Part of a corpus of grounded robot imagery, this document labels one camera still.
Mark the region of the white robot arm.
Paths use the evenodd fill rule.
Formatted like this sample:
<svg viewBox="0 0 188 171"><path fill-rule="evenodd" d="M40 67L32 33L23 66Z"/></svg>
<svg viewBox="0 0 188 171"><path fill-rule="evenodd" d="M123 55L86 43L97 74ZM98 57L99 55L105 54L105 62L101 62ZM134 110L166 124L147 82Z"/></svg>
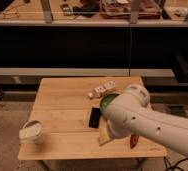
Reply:
<svg viewBox="0 0 188 171"><path fill-rule="evenodd" d="M188 118L148 109L149 102L149 92L138 84L103 97L100 110L108 136L120 139L136 133L188 157Z"/></svg>

